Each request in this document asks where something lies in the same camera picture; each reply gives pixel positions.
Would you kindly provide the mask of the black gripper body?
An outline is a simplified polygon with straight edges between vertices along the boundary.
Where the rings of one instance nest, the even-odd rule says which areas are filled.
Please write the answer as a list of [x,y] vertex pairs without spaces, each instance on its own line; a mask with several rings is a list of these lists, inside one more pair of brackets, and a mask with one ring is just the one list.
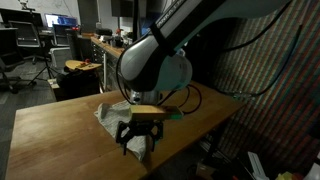
[[133,136],[145,136],[149,135],[155,121],[130,121],[129,130],[131,130]]

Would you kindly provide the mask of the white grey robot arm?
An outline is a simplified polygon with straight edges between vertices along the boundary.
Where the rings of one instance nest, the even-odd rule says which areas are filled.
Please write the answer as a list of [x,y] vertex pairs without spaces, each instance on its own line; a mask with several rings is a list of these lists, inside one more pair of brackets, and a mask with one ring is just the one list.
[[131,105],[156,105],[164,90],[191,81],[192,65],[178,51],[208,25],[227,18],[258,18],[290,0],[176,0],[145,35],[120,55],[117,70],[133,94]]

